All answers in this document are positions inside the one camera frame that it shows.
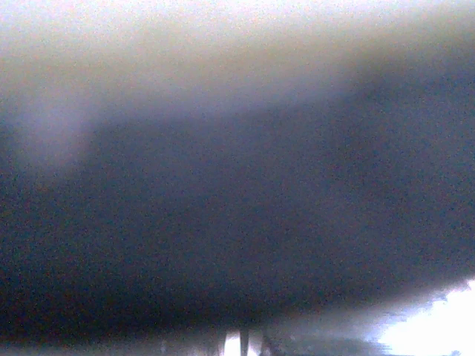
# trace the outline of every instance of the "dark surface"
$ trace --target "dark surface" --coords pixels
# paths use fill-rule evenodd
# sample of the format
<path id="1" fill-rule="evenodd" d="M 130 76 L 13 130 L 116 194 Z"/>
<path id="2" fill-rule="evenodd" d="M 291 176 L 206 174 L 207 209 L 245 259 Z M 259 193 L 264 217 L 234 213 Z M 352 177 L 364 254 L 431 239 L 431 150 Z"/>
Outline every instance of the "dark surface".
<path id="1" fill-rule="evenodd" d="M 47 186 L 2 128 L 0 338 L 255 323 L 475 274 L 475 72 L 449 74 L 219 124 L 105 111 Z"/>

